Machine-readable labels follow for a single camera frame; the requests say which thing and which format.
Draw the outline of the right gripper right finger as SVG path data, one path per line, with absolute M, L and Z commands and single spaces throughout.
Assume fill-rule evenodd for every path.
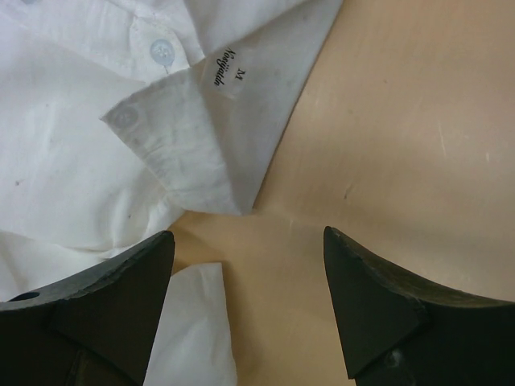
M 323 232 L 323 260 L 356 384 L 513 384 L 512 302 L 430 281 L 333 227 Z

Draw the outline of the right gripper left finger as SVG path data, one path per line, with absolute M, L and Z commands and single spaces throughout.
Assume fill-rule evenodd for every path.
M 1 304 L 3 385 L 141 385 L 174 262 L 159 232 Z

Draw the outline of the white long sleeve shirt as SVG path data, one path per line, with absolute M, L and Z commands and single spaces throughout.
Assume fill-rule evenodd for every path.
M 340 7 L 2 2 L 1 304 L 249 214 Z M 236 383 L 221 264 L 171 271 L 141 385 Z

